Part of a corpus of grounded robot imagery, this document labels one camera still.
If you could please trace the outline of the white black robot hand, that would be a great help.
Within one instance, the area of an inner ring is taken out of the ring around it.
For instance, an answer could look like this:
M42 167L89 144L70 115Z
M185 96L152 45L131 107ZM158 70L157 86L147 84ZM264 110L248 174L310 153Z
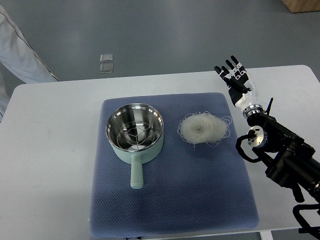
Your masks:
M262 113L263 107L258 101L253 78L235 56L230 58L225 61L227 66L215 66L214 70L227 85L232 104L240 108L245 118Z

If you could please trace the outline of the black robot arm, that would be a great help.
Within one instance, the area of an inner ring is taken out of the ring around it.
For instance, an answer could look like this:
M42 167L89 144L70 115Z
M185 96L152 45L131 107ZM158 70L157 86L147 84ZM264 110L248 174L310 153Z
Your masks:
M299 232L318 239L320 228L311 226L301 214L301 211L320 210L320 164L313 158L315 149L269 113L269 107L263 110L259 104L243 110L250 126L246 140L257 156L253 162L263 162L267 178L292 190L298 203L292 213L301 226Z

